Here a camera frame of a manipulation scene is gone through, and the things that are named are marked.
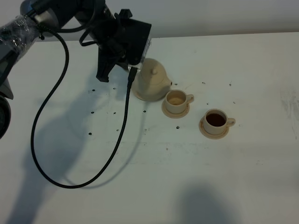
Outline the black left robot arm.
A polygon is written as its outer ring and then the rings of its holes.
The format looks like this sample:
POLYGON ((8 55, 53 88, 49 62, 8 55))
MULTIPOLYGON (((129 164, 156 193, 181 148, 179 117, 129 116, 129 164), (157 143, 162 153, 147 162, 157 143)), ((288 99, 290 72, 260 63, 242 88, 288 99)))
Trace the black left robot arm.
POLYGON ((4 136, 11 120, 8 99, 13 99, 8 75, 12 67, 27 53, 37 38, 55 36, 65 50, 62 75, 49 93, 51 97, 65 77, 69 50, 62 33, 84 31, 81 46, 99 46, 98 73, 104 82, 110 70, 119 65, 128 68, 127 46, 117 38, 124 33, 120 14, 111 14, 104 0, 25 0, 21 14, 0 28, 0 135, 4 136))

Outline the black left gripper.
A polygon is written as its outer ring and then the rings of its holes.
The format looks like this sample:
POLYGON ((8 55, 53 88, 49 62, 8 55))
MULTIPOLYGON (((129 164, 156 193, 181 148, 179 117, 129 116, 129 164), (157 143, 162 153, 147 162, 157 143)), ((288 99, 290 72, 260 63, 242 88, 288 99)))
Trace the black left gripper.
POLYGON ((125 56, 125 49, 118 38, 124 34, 125 28, 120 19, 130 19, 130 9, 122 9, 119 14, 112 15, 108 7, 84 7, 79 11, 79 23, 87 25, 79 39, 82 47, 98 45, 98 69, 96 78, 100 82, 109 82, 109 73, 125 56))

